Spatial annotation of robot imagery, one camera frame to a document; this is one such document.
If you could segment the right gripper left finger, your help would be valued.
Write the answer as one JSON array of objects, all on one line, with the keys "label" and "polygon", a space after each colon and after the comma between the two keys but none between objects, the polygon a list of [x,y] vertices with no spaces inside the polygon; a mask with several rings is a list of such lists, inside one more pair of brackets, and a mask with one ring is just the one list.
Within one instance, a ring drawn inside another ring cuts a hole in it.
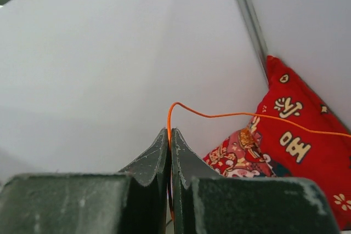
[{"label": "right gripper left finger", "polygon": [[114,173],[18,174],[1,189],[1,233],[164,233],[167,131]]}]

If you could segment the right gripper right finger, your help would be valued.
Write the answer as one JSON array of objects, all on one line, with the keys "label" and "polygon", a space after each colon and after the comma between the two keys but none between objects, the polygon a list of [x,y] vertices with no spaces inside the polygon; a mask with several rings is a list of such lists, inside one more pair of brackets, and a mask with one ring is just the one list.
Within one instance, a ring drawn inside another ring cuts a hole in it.
[{"label": "right gripper right finger", "polygon": [[305,178],[226,178],[172,130],[175,233],[339,233],[321,189]]}]

